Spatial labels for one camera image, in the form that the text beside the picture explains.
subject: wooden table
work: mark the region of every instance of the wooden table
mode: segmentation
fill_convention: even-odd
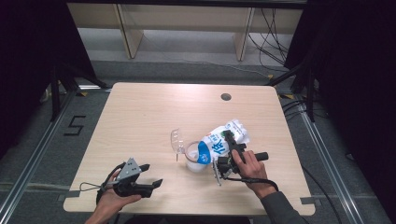
[[[221,99],[223,93],[232,99]],[[313,204],[302,205],[300,198],[311,197],[292,142],[288,125],[272,87],[118,83],[114,85],[99,118],[71,190],[81,182],[100,185],[118,164],[134,157],[150,168],[137,179],[151,184],[163,178],[151,198],[125,206],[121,212],[169,215],[265,215],[255,194],[244,183],[222,181],[219,187],[208,166],[196,174],[186,167],[186,159],[173,152],[170,133],[183,132],[185,143],[239,119],[250,136],[247,149],[266,151],[270,179],[301,214],[315,212]],[[67,198],[69,212],[91,212],[96,190]]]

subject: wrist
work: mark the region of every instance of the wrist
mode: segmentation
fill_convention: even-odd
[[[256,194],[256,196],[259,199],[263,199],[266,196],[268,196],[269,194],[272,194],[272,193],[275,193],[275,192],[276,192],[276,189],[274,188],[274,186],[267,185],[267,184],[265,184],[265,187],[256,189],[254,191],[254,193]]]

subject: hole in table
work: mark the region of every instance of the hole in table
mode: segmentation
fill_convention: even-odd
[[[229,100],[231,100],[231,95],[230,95],[229,93],[223,93],[223,94],[221,95],[221,99],[222,99],[223,101],[229,101]]]

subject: sleeve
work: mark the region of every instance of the sleeve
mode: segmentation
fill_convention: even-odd
[[[282,192],[269,194],[261,199],[261,202],[273,224],[305,224],[303,218],[293,209]]]

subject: wire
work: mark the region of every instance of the wire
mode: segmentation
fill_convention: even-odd
[[[304,102],[304,100],[293,101],[293,102],[290,102],[288,104],[282,105],[282,108],[284,108],[284,107],[286,107],[288,105],[292,105],[292,104],[296,104],[296,103],[302,103],[302,102]]]
[[[90,188],[90,189],[82,189],[81,187],[82,187],[82,185],[90,185],[90,186],[94,186],[94,188]],[[99,185],[94,185],[94,184],[91,184],[91,183],[88,183],[88,182],[82,182],[81,184],[79,184],[79,191],[88,191],[88,190],[92,190],[92,189],[99,189],[100,188],[100,186]]]
[[[305,223],[309,224],[309,222],[304,217],[302,217],[302,218],[303,218]]]
[[[289,106],[288,108],[286,108],[285,110],[283,110],[283,113],[284,113],[285,116],[286,116],[286,112],[288,112],[289,110],[291,110],[291,109],[294,108],[295,106],[303,105],[303,104],[305,104],[305,101],[302,101],[302,102],[300,102],[300,103],[298,103],[298,104],[295,104],[295,105],[291,105],[291,106]]]
[[[286,47],[284,47],[282,44],[280,44],[280,42],[279,42],[279,39],[278,39],[278,37],[277,37],[277,31],[276,31],[276,21],[275,21],[275,18],[276,18],[276,9],[275,8],[273,8],[273,10],[272,10],[272,12],[273,12],[273,16],[272,16],[272,21],[271,21],[271,25],[270,25],[270,23],[268,22],[268,20],[267,20],[267,18],[265,17],[265,14],[264,14],[264,11],[263,11],[263,8],[262,8],[262,16],[264,17],[264,20],[265,20],[265,23],[267,24],[267,27],[268,27],[268,34],[267,34],[267,37],[268,37],[268,35],[269,34],[271,34],[271,36],[273,37],[273,39],[275,40],[275,42],[276,42],[276,44],[277,44],[277,47],[275,47],[274,45],[272,45],[272,44],[270,44],[268,41],[267,41],[267,37],[263,37],[264,38],[264,43],[265,42],[267,42],[270,46],[272,46],[272,47],[274,47],[275,49],[278,49],[279,50],[279,53],[280,53],[280,55],[281,55],[281,57],[282,57],[282,59],[283,59],[283,62],[282,62],[282,64],[285,62],[285,60],[286,60],[286,56],[285,56],[285,52],[287,52],[287,48]]]
[[[99,188],[100,188],[100,190],[101,190],[102,192],[105,192],[105,191],[106,191],[106,184],[107,184],[108,180],[111,178],[111,176],[113,176],[113,174],[116,173],[116,171],[117,171],[118,169],[122,169],[122,168],[124,167],[125,163],[126,163],[126,162],[123,162],[123,163],[121,163],[120,165],[116,166],[116,167],[111,171],[111,173],[108,174],[108,176],[107,176],[105,182],[103,182],[102,185],[99,186]]]
[[[210,62],[206,62],[206,61],[197,62],[197,61],[190,61],[190,60],[179,59],[179,58],[171,58],[171,57],[168,57],[167,55],[165,55],[165,54],[161,51],[162,49],[161,49],[160,47],[158,47],[153,41],[151,41],[150,39],[148,39],[148,38],[146,37],[146,35],[143,34],[143,37],[146,38],[147,41],[148,41],[150,44],[152,44],[152,46],[154,46],[156,49],[158,49],[159,52],[161,53],[161,55],[162,55],[164,58],[170,59],[170,60],[172,60],[172,61],[182,61],[182,62],[186,62],[186,63],[207,63],[207,64],[214,64],[214,65],[216,65],[216,66],[230,67],[230,68],[232,68],[232,69],[235,69],[235,70],[238,70],[238,71],[241,71],[241,72],[255,73],[255,74],[258,74],[258,75],[260,75],[260,76],[269,78],[267,75],[265,75],[265,74],[263,74],[263,73],[260,73],[260,72],[254,71],[254,70],[247,70],[247,69],[237,68],[237,67],[234,67],[234,66],[231,66],[231,65],[228,65],[228,64],[210,63]]]
[[[260,52],[266,54],[268,57],[272,58],[272,59],[273,59],[274,61],[276,61],[277,63],[280,63],[280,64],[283,65],[283,62],[282,62],[280,59],[278,59],[274,54],[270,53],[269,51],[267,51],[267,50],[265,50],[265,49],[263,48],[263,45],[264,45],[264,43],[265,43],[265,40],[264,40],[264,43],[260,46],[258,43],[256,43],[256,41],[253,40],[253,38],[251,37],[251,35],[248,35],[248,37],[250,38],[250,40],[253,42],[253,44],[256,46],[256,48],[257,48]]]
[[[260,52],[259,52],[259,60],[260,60],[260,64],[262,65],[262,67],[265,68],[265,69],[273,70],[273,71],[277,71],[277,72],[287,72],[287,71],[278,70],[278,69],[274,69],[274,68],[269,68],[269,67],[265,66],[265,65],[262,63],[262,51],[261,51],[261,50],[260,50]]]
[[[253,183],[265,183],[265,184],[269,184],[269,185],[271,185],[272,187],[274,187],[274,189],[275,189],[276,191],[279,191],[279,188],[277,187],[277,184],[276,184],[274,181],[269,180],[269,179],[261,179],[261,178],[244,178],[244,177],[242,177],[242,178],[230,178],[230,177],[226,177],[226,178],[223,178],[223,179],[225,179],[225,180],[232,180],[232,181],[241,181],[241,182],[248,183],[248,184],[253,184]]]
[[[333,210],[334,213],[335,213],[335,216],[337,217],[338,223],[341,224],[342,221],[341,221],[340,215],[338,214],[337,210],[335,209],[335,206],[334,206],[334,204],[332,203],[332,200],[330,199],[329,195],[326,193],[326,191],[324,190],[324,188],[319,184],[319,182],[314,178],[314,176],[313,176],[311,173],[309,173],[309,171],[308,171],[304,166],[302,166],[302,168],[303,168],[303,170],[312,178],[312,180],[318,185],[318,187],[320,188],[320,190],[323,192],[324,196],[326,196],[327,200],[328,200],[329,203],[330,203],[330,206],[332,207],[332,210]]]
[[[0,191],[10,190],[14,184],[10,182],[0,182]],[[60,190],[69,191],[70,186],[52,185],[52,184],[40,184],[40,183],[28,183],[26,190]]]
[[[296,112],[290,113],[290,114],[288,114],[288,115],[285,115],[285,117],[288,117],[288,116],[292,115],[292,117],[286,119],[286,121],[289,121],[289,120],[295,118],[297,115],[303,114],[304,112],[306,112],[306,110],[303,110],[303,111],[296,111]]]

